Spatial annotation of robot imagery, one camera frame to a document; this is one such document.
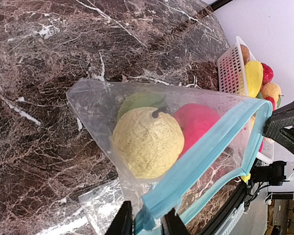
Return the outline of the large clear zip bag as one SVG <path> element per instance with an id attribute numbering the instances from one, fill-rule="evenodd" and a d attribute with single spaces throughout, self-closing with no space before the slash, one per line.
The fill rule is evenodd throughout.
<path id="1" fill-rule="evenodd" d="M 171 210 L 189 223 L 232 179 L 247 176 L 271 102 L 150 83 L 77 81 L 73 112 L 128 188 L 138 235 Z"/>

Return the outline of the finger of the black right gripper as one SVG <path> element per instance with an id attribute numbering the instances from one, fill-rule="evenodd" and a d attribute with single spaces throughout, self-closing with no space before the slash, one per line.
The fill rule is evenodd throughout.
<path id="1" fill-rule="evenodd" d="M 294 154 L 294 101 L 273 111 L 265 123 L 263 136 Z"/>

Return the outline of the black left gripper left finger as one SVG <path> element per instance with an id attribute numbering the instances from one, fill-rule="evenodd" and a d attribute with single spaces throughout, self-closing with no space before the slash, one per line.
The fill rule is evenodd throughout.
<path id="1" fill-rule="evenodd" d="M 131 201 L 124 201 L 108 228 L 108 235 L 132 235 L 133 211 Z"/>

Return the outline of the red toy apple large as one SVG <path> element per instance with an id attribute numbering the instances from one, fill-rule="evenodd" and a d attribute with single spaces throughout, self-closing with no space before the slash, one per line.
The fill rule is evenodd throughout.
<path id="1" fill-rule="evenodd" d="M 178 122 L 184 135 L 184 147 L 178 159 L 220 119 L 220 115 L 215 110 L 195 103 L 183 105 L 173 114 L 173 117 Z"/>

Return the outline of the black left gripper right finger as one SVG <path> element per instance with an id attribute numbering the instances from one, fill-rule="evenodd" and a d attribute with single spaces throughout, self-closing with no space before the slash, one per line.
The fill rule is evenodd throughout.
<path id="1" fill-rule="evenodd" d="M 189 235 L 174 208 L 161 218 L 161 235 Z"/>

